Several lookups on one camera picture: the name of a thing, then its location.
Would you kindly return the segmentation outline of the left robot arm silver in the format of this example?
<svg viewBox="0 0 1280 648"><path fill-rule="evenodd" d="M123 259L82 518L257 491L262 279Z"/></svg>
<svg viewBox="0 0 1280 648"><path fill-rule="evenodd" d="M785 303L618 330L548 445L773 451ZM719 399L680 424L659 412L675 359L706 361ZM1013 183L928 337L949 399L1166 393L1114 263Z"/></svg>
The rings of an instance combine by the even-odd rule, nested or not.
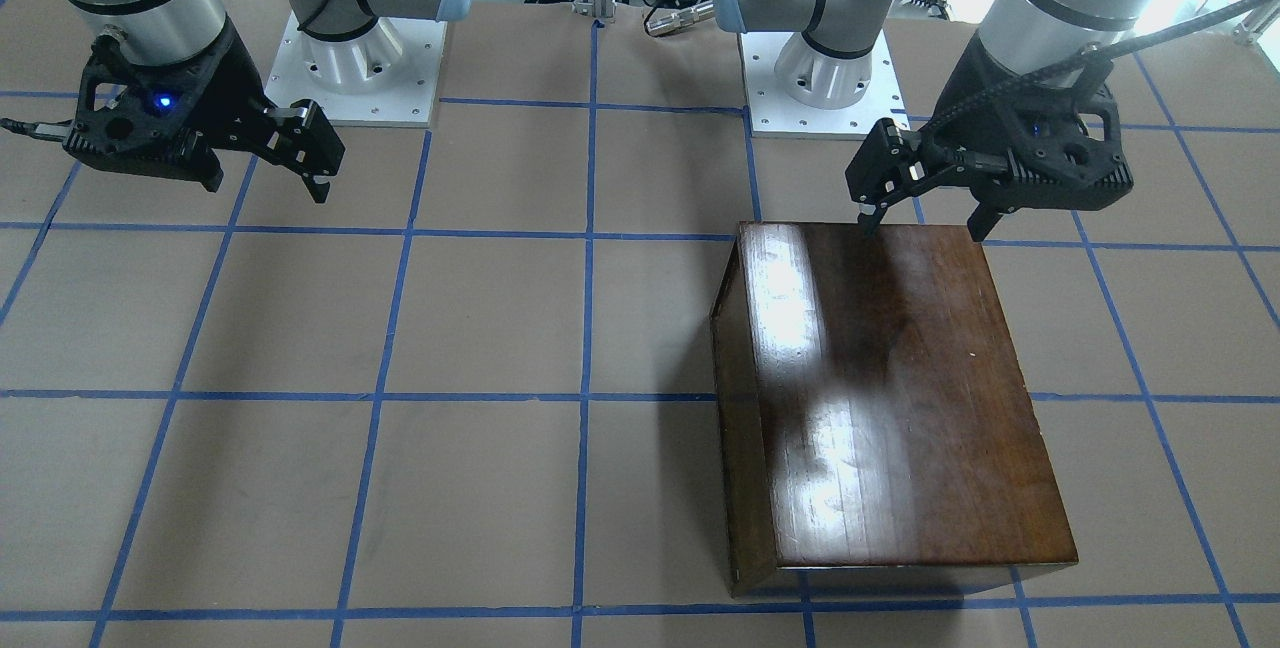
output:
<svg viewBox="0 0 1280 648"><path fill-rule="evenodd" d="M721 29L781 32L785 92L819 109L859 100L895 0L713 0ZM925 126L873 124L845 172L859 223L947 186L972 193L983 241L1021 209L1098 211L1134 186L1106 85L1148 0L995 0Z"/></svg>

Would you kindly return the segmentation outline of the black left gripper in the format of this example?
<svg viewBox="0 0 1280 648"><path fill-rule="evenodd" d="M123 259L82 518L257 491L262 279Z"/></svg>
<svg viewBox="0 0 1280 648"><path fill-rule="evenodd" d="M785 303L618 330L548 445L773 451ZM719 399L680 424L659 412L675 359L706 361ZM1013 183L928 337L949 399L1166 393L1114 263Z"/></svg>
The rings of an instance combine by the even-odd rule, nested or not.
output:
<svg viewBox="0 0 1280 648"><path fill-rule="evenodd" d="M1071 70L1064 87L1032 79L948 120L934 133L942 150L983 152L996 173L955 169L947 184L965 186L978 202L966 222L982 242L1001 216L1019 209L1098 211L1134 188L1117 104L1105 85L1110 59ZM925 192L923 133L892 118L876 120L846 168L858 225L876 234L888 209Z"/></svg>

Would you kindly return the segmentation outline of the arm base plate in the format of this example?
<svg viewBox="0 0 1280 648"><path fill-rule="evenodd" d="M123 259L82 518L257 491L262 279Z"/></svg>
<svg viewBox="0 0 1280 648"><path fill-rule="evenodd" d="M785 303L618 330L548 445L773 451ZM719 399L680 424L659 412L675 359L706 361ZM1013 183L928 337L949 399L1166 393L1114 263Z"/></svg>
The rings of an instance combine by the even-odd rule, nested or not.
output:
<svg viewBox="0 0 1280 648"><path fill-rule="evenodd" d="M818 54L799 33L745 33L739 46L756 138L861 140L883 118L909 128L884 33L855 59Z"/></svg>
<svg viewBox="0 0 1280 648"><path fill-rule="evenodd" d="M312 38L297 24L289 15L264 79L274 104L311 99L334 127L431 126L448 22L381 18L342 44Z"/></svg>

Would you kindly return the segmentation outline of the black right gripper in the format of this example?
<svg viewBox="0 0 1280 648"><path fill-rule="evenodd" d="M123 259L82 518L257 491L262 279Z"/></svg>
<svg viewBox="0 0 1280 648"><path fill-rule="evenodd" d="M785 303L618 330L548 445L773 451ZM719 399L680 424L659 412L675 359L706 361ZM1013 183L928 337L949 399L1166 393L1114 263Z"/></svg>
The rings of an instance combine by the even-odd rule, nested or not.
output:
<svg viewBox="0 0 1280 648"><path fill-rule="evenodd" d="M262 82L234 23L193 58L166 67L129 63L122 29L101 29L91 45L74 118L61 141L77 161L100 172L189 181L215 192L215 150L262 147ZM315 100L264 111L270 164L294 173L315 204L325 204L346 146Z"/></svg>

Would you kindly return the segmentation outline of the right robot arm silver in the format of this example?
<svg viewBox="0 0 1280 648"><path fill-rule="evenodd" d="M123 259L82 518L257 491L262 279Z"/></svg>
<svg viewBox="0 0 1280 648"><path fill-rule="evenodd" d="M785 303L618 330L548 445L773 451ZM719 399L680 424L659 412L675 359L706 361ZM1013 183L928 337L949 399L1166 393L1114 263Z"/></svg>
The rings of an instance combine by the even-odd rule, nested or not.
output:
<svg viewBox="0 0 1280 648"><path fill-rule="evenodd" d="M93 29L76 115L12 120L99 172L187 181L214 192L219 150L253 152L301 178L321 204L346 147L323 106L280 106L221 0L67 0ZM289 0L321 88L376 88L403 60L394 19L457 22L471 0Z"/></svg>

